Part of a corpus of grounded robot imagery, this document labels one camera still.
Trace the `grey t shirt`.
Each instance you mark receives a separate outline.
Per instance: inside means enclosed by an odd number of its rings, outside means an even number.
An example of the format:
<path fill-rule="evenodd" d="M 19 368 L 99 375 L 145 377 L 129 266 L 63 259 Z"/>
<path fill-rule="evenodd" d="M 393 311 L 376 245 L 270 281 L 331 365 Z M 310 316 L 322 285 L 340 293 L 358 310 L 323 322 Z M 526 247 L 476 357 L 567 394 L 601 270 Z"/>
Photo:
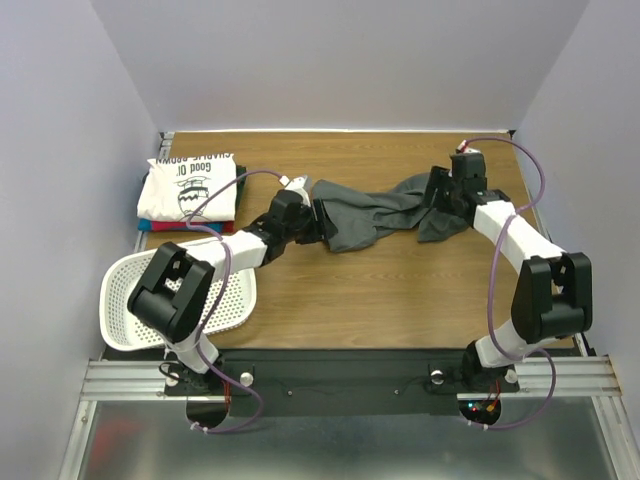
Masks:
<path fill-rule="evenodd" d="M 441 242 L 469 228 L 455 215 L 423 203 L 427 173 L 413 175 L 387 192 L 361 192 L 328 180 L 319 180 L 312 196 L 322 201 L 326 216 L 336 227 L 327 240 L 333 253 L 368 248 L 397 231 L 417 231 L 420 243 Z"/>

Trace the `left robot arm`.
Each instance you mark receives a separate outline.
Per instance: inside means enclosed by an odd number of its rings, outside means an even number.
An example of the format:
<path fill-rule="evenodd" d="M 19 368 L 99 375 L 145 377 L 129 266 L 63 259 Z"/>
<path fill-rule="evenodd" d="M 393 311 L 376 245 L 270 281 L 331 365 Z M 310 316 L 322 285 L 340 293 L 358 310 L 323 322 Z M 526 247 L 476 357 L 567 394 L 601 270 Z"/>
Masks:
<path fill-rule="evenodd" d="M 282 189 L 266 213 L 236 233 L 199 245 L 159 246 L 133 288 L 127 310 L 164 340 L 189 368 L 188 382 L 199 393 L 215 392 L 223 371 L 219 352 L 204 336 L 205 305 L 211 286 L 231 275 L 266 266 L 288 244 L 327 242 L 337 233 L 320 199 Z"/>

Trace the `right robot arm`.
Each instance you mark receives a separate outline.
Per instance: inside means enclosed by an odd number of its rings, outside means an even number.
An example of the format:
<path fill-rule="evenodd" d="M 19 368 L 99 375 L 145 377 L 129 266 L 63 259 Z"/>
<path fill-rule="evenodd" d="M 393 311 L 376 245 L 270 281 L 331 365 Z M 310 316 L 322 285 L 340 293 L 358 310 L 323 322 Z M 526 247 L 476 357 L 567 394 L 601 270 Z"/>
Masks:
<path fill-rule="evenodd" d="M 537 349 L 590 329 L 592 264 L 585 254 L 568 253 L 546 239 L 504 192 L 489 189 L 481 152 L 457 152 L 450 159 L 450 167 L 430 171 L 427 206 L 466 221 L 518 275 L 509 319 L 490 325 L 462 357 L 461 381 L 482 390 Z"/>

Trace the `red folded t shirt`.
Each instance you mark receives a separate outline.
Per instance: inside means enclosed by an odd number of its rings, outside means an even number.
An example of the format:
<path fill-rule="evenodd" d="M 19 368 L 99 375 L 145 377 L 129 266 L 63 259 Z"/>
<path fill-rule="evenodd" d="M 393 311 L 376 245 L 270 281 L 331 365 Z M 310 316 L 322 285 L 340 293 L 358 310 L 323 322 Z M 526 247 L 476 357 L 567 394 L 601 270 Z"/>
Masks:
<path fill-rule="evenodd" d="M 189 228 L 186 222 L 163 222 L 163 223 L 164 223 L 163 231 L 189 231 Z M 234 231 L 233 221 L 194 222 L 193 226 L 206 226 L 212 230 L 215 230 L 218 233 L 232 233 Z"/>

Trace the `dark green folded t shirt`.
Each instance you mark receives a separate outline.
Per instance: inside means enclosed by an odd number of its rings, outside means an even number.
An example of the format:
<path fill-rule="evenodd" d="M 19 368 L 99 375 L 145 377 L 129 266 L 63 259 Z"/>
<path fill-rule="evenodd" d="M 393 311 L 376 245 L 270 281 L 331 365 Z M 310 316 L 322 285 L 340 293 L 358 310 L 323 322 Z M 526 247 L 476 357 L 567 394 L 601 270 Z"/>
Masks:
<path fill-rule="evenodd" d="M 240 206 L 242 205 L 242 199 L 244 196 L 244 190 L 247 182 L 246 173 L 247 173 L 247 168 L 245 166 L 243 165 L 236 166 L 236 175 L 240 177 L 240 180 L 236 183 L 236 201 L 235 201 L 236 209 L 239 209 Z"/>

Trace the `white printed folded t shirt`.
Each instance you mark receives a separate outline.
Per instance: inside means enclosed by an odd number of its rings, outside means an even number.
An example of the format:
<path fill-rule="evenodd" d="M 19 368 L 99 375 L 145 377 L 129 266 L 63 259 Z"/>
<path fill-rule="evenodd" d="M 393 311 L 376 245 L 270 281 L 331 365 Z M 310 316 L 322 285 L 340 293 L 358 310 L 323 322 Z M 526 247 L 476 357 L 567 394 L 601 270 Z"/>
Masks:
<path fill-rule="evenodd" d="M 232 153 L 149 159 L 137 215 L 151 221 L 232 221 L 237 177 Z"/>

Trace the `teal folded t shirt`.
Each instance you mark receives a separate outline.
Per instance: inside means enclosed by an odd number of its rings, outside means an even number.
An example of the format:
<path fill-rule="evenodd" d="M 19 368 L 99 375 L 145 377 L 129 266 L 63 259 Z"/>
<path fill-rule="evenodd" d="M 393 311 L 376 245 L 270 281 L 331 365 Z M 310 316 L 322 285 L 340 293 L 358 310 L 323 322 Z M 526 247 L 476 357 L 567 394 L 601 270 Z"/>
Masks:
<path fill-rule="evenodd" d="M 143 232 L 163 231 L 164 223 L 140 218 L 138 220 L 138 230 Z"/>

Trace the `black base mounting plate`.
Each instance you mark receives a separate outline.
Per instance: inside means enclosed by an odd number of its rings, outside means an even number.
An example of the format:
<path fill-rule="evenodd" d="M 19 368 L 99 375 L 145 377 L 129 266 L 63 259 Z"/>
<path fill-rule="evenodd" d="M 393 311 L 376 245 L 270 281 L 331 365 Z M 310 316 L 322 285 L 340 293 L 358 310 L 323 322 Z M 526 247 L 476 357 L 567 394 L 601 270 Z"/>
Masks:
<path fill-rule="evenodd" d="M 222 412 L 249 418 L 456 415 L 463 394 L 519 389 L 505 378 L 510 366 L 486 370 L 463 349 L 225 349 L 217 366 L 248 390 L 164 362 L 166 394 L 220 397 Z"/>

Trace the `white perforated plastic basket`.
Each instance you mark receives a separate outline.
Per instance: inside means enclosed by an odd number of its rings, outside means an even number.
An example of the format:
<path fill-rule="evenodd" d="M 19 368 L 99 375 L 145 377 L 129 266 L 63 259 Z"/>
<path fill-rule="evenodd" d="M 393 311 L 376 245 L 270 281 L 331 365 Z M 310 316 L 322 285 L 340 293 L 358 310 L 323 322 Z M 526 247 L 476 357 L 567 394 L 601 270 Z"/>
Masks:
<path fill-rule="evenodd" d="M 161 336 L 127 309 L 127 302 L 156 251 L 128 255 L 114 263 L 103 277 L 99 300 L 100 332 L 105 343 L 129 352 L 164 345 Z M 244 323 L 257 301 L 255 272 L 245 269 L 230 275 L 221 302 L 207 319 L 204 333 L 216 334 Z"/>

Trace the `aluminium front rail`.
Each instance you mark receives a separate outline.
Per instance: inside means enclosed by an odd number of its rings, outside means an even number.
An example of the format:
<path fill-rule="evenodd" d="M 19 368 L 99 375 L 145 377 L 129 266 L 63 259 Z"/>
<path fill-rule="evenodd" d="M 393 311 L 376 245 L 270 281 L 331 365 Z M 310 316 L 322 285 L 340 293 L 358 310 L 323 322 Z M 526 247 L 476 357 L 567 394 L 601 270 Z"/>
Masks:
<path fill-rule="evenodd" d="M 621 388 L 612 363 L 607 357 L 556 357 L 555 398 L 619 397 Z M 86 401 L 155 401 L 182 400 L 220 402 L 221 395 L 169 395 L 166 378 L 157 361 L 92 361 L 87 367 L 81 389 Z M 530 357 L 516 366 L 519 389 L 501 389 L 500 397 L 545 398 L 551 380 L 548 362 Z"/>

